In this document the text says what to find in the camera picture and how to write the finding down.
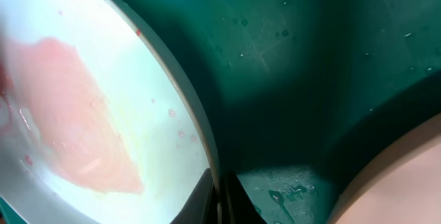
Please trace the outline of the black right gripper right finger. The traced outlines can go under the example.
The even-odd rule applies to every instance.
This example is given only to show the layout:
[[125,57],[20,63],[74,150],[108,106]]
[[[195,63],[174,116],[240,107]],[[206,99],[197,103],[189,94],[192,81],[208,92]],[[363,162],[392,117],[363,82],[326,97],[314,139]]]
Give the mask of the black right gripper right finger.
[[222,180],[222,223],[266,224],[233,172]]

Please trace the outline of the light blue plate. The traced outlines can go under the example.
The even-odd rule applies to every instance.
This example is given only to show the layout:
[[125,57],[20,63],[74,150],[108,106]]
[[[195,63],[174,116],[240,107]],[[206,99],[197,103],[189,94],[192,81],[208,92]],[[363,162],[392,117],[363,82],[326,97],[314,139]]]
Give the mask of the light blue plate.
[[26,223],[171,223],[218,178],[203,107],[123,0],[1,0],[1,199]]

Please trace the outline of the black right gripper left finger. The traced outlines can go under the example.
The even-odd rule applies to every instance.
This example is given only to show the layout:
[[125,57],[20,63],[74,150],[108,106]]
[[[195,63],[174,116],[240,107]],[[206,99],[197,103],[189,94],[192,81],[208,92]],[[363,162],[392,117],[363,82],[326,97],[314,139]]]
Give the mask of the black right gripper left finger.
[[171,224],[217,224],[218,200],[210,169],[206,169]]

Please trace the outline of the teal plastic tray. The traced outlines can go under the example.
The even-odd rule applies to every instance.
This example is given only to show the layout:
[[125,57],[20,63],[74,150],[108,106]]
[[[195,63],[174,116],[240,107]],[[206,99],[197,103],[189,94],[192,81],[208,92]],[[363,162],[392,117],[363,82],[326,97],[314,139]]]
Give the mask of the teal plastic tray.
[[353,178],[440,116],[440,0],[123,0],[205,112],[218,178],[266,223],[329,223]]

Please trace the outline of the white pink plate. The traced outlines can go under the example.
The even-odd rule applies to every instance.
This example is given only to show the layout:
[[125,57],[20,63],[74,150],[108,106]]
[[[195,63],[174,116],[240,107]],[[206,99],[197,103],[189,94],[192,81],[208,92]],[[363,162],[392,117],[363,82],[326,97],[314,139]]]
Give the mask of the white pink plate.
[[440,116],[369,162],[340,195],[329,222],[440,224]]

